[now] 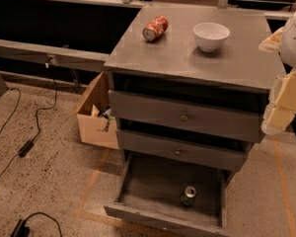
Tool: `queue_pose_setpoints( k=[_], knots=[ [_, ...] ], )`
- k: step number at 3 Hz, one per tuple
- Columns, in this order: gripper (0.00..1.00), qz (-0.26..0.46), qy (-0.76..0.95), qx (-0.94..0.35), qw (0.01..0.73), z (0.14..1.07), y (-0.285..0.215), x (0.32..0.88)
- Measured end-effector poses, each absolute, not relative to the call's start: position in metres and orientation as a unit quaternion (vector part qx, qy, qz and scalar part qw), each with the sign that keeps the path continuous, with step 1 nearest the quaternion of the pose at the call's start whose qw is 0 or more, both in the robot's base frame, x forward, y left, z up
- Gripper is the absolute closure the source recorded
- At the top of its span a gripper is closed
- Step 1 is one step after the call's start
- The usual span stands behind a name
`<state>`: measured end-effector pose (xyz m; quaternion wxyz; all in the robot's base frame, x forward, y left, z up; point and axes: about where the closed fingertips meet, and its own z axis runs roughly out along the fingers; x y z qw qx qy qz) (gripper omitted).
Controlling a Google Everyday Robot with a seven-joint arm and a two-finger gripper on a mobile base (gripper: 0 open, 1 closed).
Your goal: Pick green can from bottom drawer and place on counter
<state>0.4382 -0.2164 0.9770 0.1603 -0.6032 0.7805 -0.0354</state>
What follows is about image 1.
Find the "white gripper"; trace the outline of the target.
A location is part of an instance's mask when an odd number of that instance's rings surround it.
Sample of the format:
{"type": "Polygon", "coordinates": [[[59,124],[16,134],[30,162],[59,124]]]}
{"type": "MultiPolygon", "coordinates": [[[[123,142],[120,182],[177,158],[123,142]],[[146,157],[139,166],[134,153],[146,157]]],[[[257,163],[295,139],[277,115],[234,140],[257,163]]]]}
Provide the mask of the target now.
{"type": "MultiPolygon", "coordinates": [[[[264,52],[279,52],[284,63],[296,67],[296,11],[281,27],[259,44],[264,52]]],[[[263,114],[261,130],[268,135],[284,131],[296,116],[296,68],[275,80],[263,114]]]]}

